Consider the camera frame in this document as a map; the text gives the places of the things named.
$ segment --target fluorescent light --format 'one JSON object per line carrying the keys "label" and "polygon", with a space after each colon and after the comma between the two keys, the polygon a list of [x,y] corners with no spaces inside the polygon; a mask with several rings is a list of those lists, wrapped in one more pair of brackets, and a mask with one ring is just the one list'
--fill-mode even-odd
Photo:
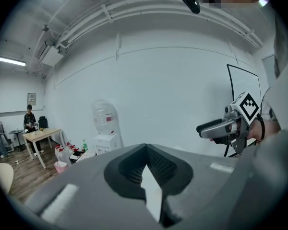
{"label": "fluorescent light", "polygon": [[17,60],[2,58],[2,57],[0,57],[0,61],[12,63],[12,64],[16,64],[16,65],[25,67],[25,62],[22,62],[22,61],[17,61]]}
{"label": "fluorescent light", "polygon": [[259,0],[261,6],[265,6],[268,3],[268,0]]}

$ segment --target black frame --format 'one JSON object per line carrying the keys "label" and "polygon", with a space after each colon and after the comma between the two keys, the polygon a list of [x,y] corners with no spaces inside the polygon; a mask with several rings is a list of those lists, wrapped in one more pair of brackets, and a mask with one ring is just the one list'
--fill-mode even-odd
{"label": "black frame", "polygon": [[[231,73],[230,73],[229,67],[234,67],[234,68],[240,69],[240,70],[242,70],[242,71],[246,71],[246,72],[248,72],[248,73],[250,73],[250,74],[252,74],[252,75],[254,75],[254,76],[256,76],[256,77],[258,78],[259,94],[260,94],[260,102],[261,102],[261,101],[262,101],[262,100],[261,100],[261,88],[260,88],[260,82],[259,82],[259,77],[258,77],[258,75],[254,74],[254,73],[252,73],[252,72],[250,72],[250,71],[247,71],[247,70],[245,70],[245,69],[242,69],[242,68],[240,68],[240,67],[236,67],[236,66],[227,64],[227,70],[228,70],[228,73],[229,73],[230,85],[231,85],[231,92],[232,92],[232,101],[235,100],[235,94],[234,94],[234,86],[233,86],[233,84],[232,84],[232,78],[231,78]],[[249,147],[249,146],[252,146],[252,145],[254,145],[254,144],[256,144],[256,141],[252,142],[250,145],[248,145],[248,147]],[[228,144],[227,147],[226,147],[226,150],[225,150],[225,153],[224,153],[224,157],[227,156],[228,149],[229,149],[229,144]],[[234,156],[236,156],[236,155],[237,155],[237,153],[234,153],[234,154],[231,154],[229,157],[234,157]]]}

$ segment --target gray handle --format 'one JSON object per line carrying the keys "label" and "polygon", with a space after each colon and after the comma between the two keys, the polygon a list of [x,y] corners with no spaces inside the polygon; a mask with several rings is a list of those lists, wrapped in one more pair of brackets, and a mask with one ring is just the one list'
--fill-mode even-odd
{"label": "gray handle", "polygon": [[224,122],[208,127],[206,129],[203,129],[200,133],[200,136],[202,138],[206,139],[214,139],[214,138],[220,138],[225,137],[230,134],[234,134],[236,131],[230,131],[229,126],[236,123],[236,120],[225,120]]}

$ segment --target plastic bag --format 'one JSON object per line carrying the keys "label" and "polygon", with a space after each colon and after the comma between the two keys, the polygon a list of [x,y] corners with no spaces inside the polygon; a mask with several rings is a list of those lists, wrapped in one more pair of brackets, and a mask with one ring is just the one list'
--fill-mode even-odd
{"label": "plastic bag", "polygon": [[71,155],[73,155],[73,150],[70,149],[68,146],[66,146],[64,148],[64,155],[65,155],[65,159],[67,160],[67,164],[71,164],[71,161],[69,160],[69,158],[71,157]]}
{"label": "plastic bag", "polygon": [[69,160],[70,153],[63,146],[57,145],[54,154],[56,155],[58,161],[62,161],[68,165],[72,164]]}
{"label": "plastic bag", "polygon": [[68,169],[67,163],[64,163],[62,161],[57,161],[54,163],[54,167],[57,169],[57,172],[61,174],[63,171]]}

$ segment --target green bottle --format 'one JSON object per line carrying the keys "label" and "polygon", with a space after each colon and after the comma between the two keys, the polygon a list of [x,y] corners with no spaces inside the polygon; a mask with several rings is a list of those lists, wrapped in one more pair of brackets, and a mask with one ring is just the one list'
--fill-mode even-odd
{"label": "green bottle", "polygon": [[87,144],[86,144],[85,140],[83,140],[83,149],[84,149],[85,151],[87,151]]}

